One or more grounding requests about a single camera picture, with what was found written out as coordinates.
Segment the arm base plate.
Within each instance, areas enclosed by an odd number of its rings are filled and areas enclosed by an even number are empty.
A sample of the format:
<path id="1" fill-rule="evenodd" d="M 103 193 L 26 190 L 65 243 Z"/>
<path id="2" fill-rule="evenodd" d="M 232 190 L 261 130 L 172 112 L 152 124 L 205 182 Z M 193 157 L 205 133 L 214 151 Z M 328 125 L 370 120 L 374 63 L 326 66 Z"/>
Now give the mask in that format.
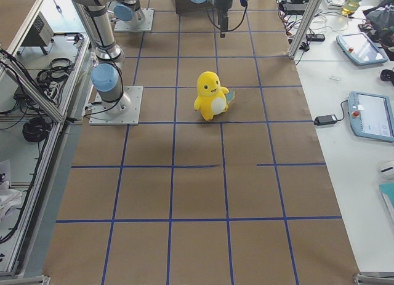
<path id="1" fill-rule="evenodd" d="M 115 32 L 151 31 L 154 12 L 152 8 L 133 11 L 118 7 L 114 10 L 115 17 L 117 18 Z"/>
<path id="2" fill-rule="evenodd" d="M 92 126 L 137 125 L 140 117 L 142 94 L 142 86 L 124 86 L 123 97 L 115 107 L 110 109 L 113 105 L 102 102 L 101 96 L 97 92 L 95 101 L 100 102 L 100 104 L 93 106 L 91 115 L 89 115 L 89 124 Z"/>

